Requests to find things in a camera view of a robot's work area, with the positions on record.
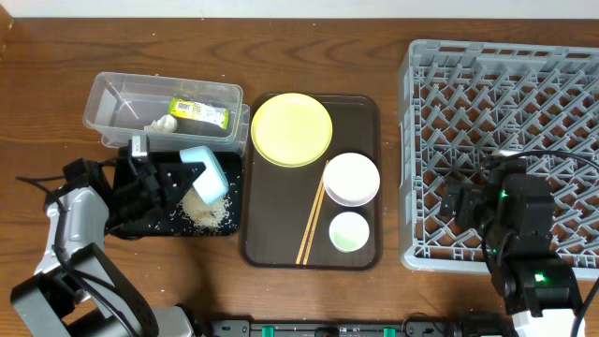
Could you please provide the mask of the light blue bowl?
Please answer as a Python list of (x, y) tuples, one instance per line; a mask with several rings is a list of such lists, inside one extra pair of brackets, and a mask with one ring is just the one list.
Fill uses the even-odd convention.
[(211, 206), (228, 192), (228, 180), (216, 159), (207, 146), (197, 146), (180, 151), (180, 158), (185, 164), (202, 163), (205, 170), (193, 182), (193, 187), (203, 202)]

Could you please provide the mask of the pile of rice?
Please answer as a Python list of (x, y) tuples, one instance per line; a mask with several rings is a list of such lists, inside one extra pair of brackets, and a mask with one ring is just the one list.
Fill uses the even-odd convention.
[(230, 205), (229, 196), (208, 205), (194, 188), (190, 188), (176, 205), (175, 215), (195, 229), (216, 230), (229, 221)]

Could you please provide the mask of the white tissue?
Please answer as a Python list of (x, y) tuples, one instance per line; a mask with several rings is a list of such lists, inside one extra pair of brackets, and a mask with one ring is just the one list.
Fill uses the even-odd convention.
[(177, 119), (172, 115), (167, 114), (158, 120), (152, 121), (150, 125), (144, 126), (143, 130), (154, 133), (174, 133), (177, 129), (177, 126)]

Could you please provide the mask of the yellow green snack wrapper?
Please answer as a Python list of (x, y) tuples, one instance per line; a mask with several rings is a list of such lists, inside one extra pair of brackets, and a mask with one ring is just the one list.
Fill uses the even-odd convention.
[(209, 123), (221, 129), (228, 128), (229, 110), (209, 104), (173, 98), (168, 108), (168, 114), (175, 118)]

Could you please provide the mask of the pink white bowl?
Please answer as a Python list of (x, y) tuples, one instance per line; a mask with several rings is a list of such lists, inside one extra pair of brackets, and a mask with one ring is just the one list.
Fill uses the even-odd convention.
[(328, 196), (344, 207), (360, 207), (375, 198), (381, 178), (374, 162), (363, 154), (344, 153), (329, 161), (324, 170)]

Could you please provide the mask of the small white green cup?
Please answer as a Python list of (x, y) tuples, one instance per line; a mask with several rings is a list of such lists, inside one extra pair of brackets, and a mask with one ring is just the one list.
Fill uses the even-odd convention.
[(329, 225), (329, 239), (342, 253), (352, 253), (362, 248), (370, 236), (366, 219), (357, 212), (342, 212)]

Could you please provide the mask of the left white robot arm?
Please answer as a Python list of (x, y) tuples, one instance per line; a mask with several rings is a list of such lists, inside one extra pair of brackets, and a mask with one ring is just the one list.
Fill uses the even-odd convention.
[(154, 227), (206, 170), (176, 152), (120, 154), (64, 166), (64, 184), (46, 189), (46, 251), (10, 303), (35, 336), (196, 336), (181, 306), (154, 309), (105, 253), (105, 238)]

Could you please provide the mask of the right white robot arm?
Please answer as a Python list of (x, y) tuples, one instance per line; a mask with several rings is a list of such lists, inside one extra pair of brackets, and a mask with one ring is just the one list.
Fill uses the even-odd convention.
[(440, 214), (477, 231), (491, 282), (518, 336), (581, 336), (573, 268), (551, 249), (555, 200), (523, 158), (495, 158), (481, 184), (445, 180)]

